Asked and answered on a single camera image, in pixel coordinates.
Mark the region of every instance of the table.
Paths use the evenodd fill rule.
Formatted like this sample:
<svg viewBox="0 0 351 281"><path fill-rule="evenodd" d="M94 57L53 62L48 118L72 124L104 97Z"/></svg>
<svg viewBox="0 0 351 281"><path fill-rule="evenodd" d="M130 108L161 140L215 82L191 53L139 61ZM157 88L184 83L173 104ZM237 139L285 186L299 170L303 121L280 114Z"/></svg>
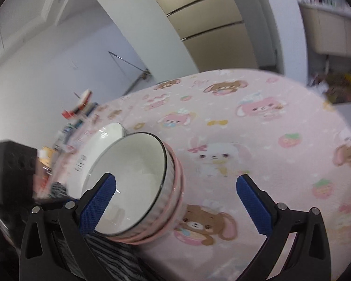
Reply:
<svg viewBox="0 0 351 281"><path fill-rule="evenodd" d="M141 246L142 256L169 280L236 280L257 253L265 237L235 192L243 173L275 202L295 210L320 208L333 280L350 263L351 129L298 83L238 69L175 79L100 106L80 128L82 143L111 122L169 144L187 179L185 219L204 225L216 218L208 240L180 227ZM78 151L63 155L51 180L67 187L78 158ZM280 271L293 238L272 275Z"/></svg>

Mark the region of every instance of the round table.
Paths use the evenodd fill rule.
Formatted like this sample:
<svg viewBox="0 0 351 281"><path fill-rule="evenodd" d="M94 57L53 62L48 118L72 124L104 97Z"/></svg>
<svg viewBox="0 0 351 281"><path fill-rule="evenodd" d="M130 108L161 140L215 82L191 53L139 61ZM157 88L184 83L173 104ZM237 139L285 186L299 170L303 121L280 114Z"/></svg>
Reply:
<svg viewBox="0 0 351 281"><path fill-rule="evenodd" d="M332 280L351 262L351 129L303 86L273 73L238 69L175 79L100 106L79 129L79 147L111 122L169 144L187 180L187 219L205 224L217 217L212 239L198 241L200 234L179 227L141 246L142 256L165 278L236 280L250 263L265 236L235 191L237 177L245 173L276 203L321 210ZM52 181L67 188L78 153L59 158ZM290 247L291 242L272 275Z"/></svg>

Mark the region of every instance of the stacked bowl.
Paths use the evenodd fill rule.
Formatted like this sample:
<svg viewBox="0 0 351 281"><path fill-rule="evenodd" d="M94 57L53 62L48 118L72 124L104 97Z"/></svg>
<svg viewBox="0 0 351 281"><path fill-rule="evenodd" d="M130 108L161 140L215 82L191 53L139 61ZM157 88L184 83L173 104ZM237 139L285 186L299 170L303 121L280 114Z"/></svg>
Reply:
<svg viewBox="0 0 351 281"><path fill-rule="evenodd" d="M83 192L104 173L116 178L116 193L95 231L112 241L151 242L182 218L184 175L173 150L151 133L127 135L108 146L88 172Z"/></svg>

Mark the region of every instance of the black and white striped fabric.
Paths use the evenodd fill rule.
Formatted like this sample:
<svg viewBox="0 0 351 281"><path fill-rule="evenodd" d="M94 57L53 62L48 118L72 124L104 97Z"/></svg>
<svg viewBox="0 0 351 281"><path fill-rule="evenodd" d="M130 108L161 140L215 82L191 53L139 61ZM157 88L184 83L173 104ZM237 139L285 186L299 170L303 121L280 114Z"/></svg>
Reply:
<svg viewBox="0 0 351 281"><path fill-rule="evenodd" d="M60 183L51 186L50 198L67 196L66 188ZM66 242L58 238L63 256L70 271L83 278L83 274L71 255ZM135 254L134 247L129 244L112 242L97 233L87 234L86 242L100 263L110 272L114 280L119 281L165 281L153 269Z"/></svg>

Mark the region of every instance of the blue gripper pad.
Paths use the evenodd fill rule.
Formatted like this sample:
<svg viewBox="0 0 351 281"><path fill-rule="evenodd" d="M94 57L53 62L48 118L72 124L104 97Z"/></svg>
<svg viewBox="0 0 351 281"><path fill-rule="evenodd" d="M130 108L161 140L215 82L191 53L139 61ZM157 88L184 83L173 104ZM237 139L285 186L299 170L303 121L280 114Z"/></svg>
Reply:
<svg viewBox="0 0 351 281"><path fill-rule="evenodd" d="M109 174L80 215L79 232L85 236L94 231L116 191L116 178Z"/></svg>
<svg viewBox="0 0 351 281"><path fill-rule="evenodd" d="M257 193L251 188L243 176L237 179L237 194L250 215L257 231L269 236L272 234L272 217L260 201Z"/></svg>

